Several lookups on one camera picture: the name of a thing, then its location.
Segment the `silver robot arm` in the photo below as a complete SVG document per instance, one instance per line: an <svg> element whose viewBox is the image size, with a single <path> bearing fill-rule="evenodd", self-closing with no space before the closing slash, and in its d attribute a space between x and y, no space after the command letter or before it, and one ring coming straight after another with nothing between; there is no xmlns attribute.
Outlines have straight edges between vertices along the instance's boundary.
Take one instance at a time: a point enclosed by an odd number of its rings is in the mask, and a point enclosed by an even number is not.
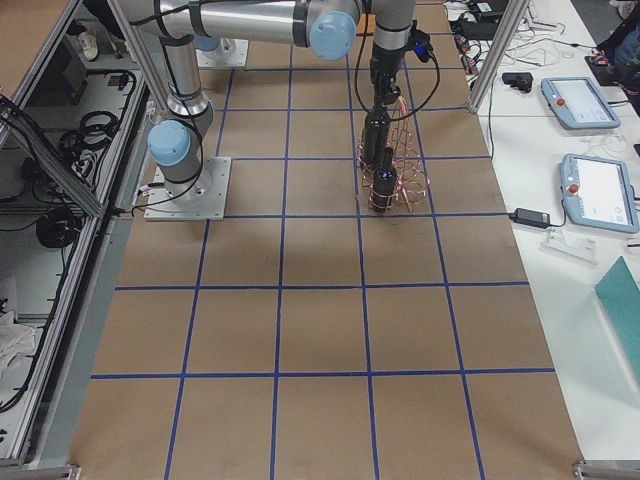
<svg viewBox="0 0 640 480"><path fill-rule="evenodd" d="M345 57L364 14L376 18L370 61L374 104L362 137L361 161L377 178L393 174L388 106L399 94L396 75L416 45L412 1L118 1L124 24L155 36L169 74L171 117L210 111L202 91L195 40L216 37L309 48L326 61Z"/></svg>

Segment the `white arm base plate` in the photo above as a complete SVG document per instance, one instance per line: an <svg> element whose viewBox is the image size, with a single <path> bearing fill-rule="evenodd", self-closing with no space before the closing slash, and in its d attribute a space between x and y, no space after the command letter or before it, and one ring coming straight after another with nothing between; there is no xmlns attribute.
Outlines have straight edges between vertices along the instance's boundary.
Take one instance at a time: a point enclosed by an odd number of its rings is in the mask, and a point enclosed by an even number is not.
<svg viewBox="0 0 640 480"><path fill-rule="evenodd" d="M186 183L180 187L166 183L157 167L153 181L161 183L149 190L149 207L144 218L148 221L223 220L231 173L230 157L209 157L204 161L200 178L186 193Z"/></svg>
<svg viewBox="0 0 640 480"><path fill-rule="evenodd" d="M248 40L196 37L195 45L200 69L242 69L246 66Z"/></svg>

